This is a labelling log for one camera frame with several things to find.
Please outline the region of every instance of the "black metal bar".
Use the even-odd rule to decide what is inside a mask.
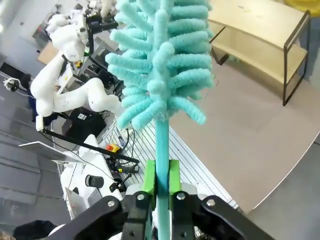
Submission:
[[[293,90],[291,91],[290,95],[286,98],[286,94],[287,94],[287,77],[288,77],[288,52],[291,49],[291,47],[293,46],[293,43],[296,41],[296,39],[299,37],[299,34],[297,34],[298,30],[300,29],[301,25],[304,23],[304,21],[307,18],[307,44],[306,44],[306,55],[304,57],[305,61],[304,61],[304,70],[303,70],[303,74],[300,77],[299,81],[297,82],[297,84],[295,85],[295,87],[293,88]],[[307,72],[307,66],[308,66],[308,58],[309,58],[309,49],[310,49],[310,32],[311,32],[311,26],[310,26],[310,11],[307,10],[302,19],[299,21],[298,25],[295,27],[293,33],[289,36],[289,38],[287,39],[287,41],[284,44],[283,47],[283,56],[284,56],[284,81],[283,81],[283,96],[282,96],[282,105],[286,106],[287,103],[289,102],[289,100],[291,99],[291,97],[293,96],[293,94],[295,93],[295,91],[297,90],[297,88],[299,87],[300,83],[302,82],[302,80],[304,79],[306,72]]]
[[[222,33],[222,31],[225,29],[226,27],[224,26],[210,41],[209,43],[211,44],[218,36],[220,33]],[[216,61],[217,64],[222,65],[225,63],[225,61],[229,58],[229,54],[225,54],[221,59],[218,58],[215,50],[213,47],[211,47],[211,54],[214,58],[214,60]]]
[[[97,152],[102,153],[102,154],[109,155],[109,156],[114,157],[116,159],[126,160],[126,161],[129,161],[129,162],[135,163],[135,164],[140,162],[139,160],[137,160],[137,159],[135,159],[133,157],[129,157],[129,156],[125,156],[125,155],[122,155],[122,154],[114,153],[113,151],[108,151],[108,150],[103,149],[101,147],[91,146],[91,145],[86,144],[86,143],[84,143],[82,141],[79,141],[79,140],[76,140],[76,139],[73,139],[73,138],[70,138],[70,137],[63,136],[63,135],[61,135],[59,133],[56,133],[54,131],[50,131],[48,129],[45,129],[43,132],[45,134],[49,134],[49,135],[51,135],[51,136],[53,136],[55,138],[64,140],[64,141],[72,143],[72,144],[76,144],[76,145],[85,147],[87,149],[91,149],[91,150],[97,151]]]

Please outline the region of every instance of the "metal frame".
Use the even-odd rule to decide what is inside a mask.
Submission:
[[[304,77],[306,75],[307,66],[308,66],[308,58],[309,58],[309,49],[310,49],[310,32],[311,32],[310,16],[311,16],[310,11],[307,10],[283,46],[283,58],[284,58],[284,76],[283,76],[284,81],[283,81],[283,92],[282,92],[282,105],[283,106],[285,106],[289,102],[289,100],[291,99],[291,97],[293,96],[293,94],[295,93],[298,86],[300,85],[300,83],[302,82],[302,80],[304,79]],[[295,43],[296,39],[299,37],[301,32],[305,29],[306,26],[303,26],[303,24],[307,25],[307,45],[306,45],[307,53],[306,53],[304,59],[302,60],[302,62],[300,63],[298,69],[300,68],[301,64],[305,60],[304,61],[304,71],[303,71],[303,74],[300,77],[299,81],[297,82],[297,84],[293,88],[292,92],[286,98],[288,82],[294,77],[294,75],[293,75],[292,78],[289,79],[289,81],[287,80],[287,78],[288,78],[288,52],[290,51],[291,47],[293,46],[293,44]],[[211,39],[211,41],[209,43],[211,44],[220,35],[220,33],[222,33],[222,31],[225,28],[226,27],[224,26],[214,36],[214,38]],[[213,47],[211,47],[211,54],[212,54],[213,58],[215,59],[216,63],[219,65],[222,65],[229,58],[229,54],[226,53],[221,59],[219,59],[216,52],[214,51]]]

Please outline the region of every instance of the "gray wall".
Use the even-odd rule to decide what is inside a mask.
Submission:
[[[42,141],[31,122],[28,98],[0,85],[0,229],[34,220],[70,221],[57,165],[19,144]]]

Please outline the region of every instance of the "silver bolt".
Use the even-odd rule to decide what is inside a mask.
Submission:
[[[214,205],[216,205],[216,202],[215,200],[213,199],[209,199],[206,204],[209,206],[209,207],[213,207]]]
[[[114,201],[108,201],[107,204],[108,204],[109,207],[113,207],[115,205],[115,202]]]
[[[136,199],[138,199],[138,200],[143,200],[143,199],[145,199],[145,196],[144,196],[143,194],[139,194],[139,195],[136,197]]]
[[[183,192],[178,193],[176,196],[178,200],[184,200],[186,198],[186,195]]]

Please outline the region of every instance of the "black mechanical device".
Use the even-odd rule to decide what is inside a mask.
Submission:
[[[48,240],[152,239],[152,199],[144,191],[122,201],[106,196],[47,237]],[[200,200],[178,191],[171,196],[172,239],[195,240],[195,228],[214,240],[274,240],[218,196]]]

